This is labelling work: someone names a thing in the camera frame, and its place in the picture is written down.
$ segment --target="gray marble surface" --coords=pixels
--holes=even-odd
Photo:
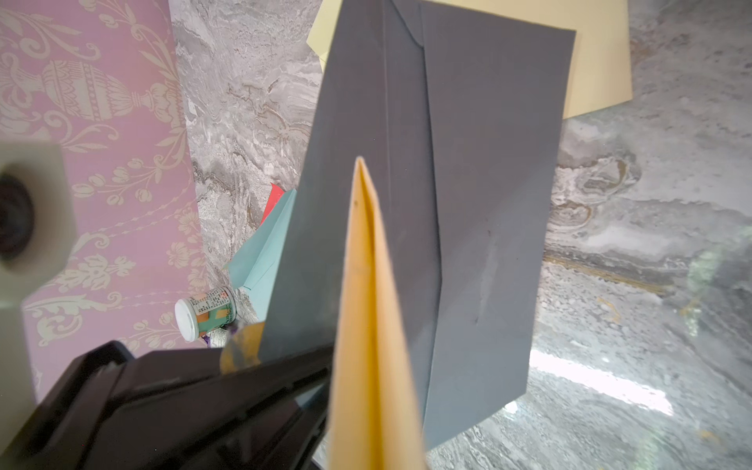
[[[318,0],[170,0],[211,283],[296,185]],[[528,392],[432,468],[752,468],[752,2],[630,0],[635,99],[565,122]]]

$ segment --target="pink wallpaper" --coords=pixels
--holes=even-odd
[[[4,0],[0,136],[62,145],[79,238],[24,306],[38,395],[114,338],[186,343],[173,305],[207,289],[167,0]]]

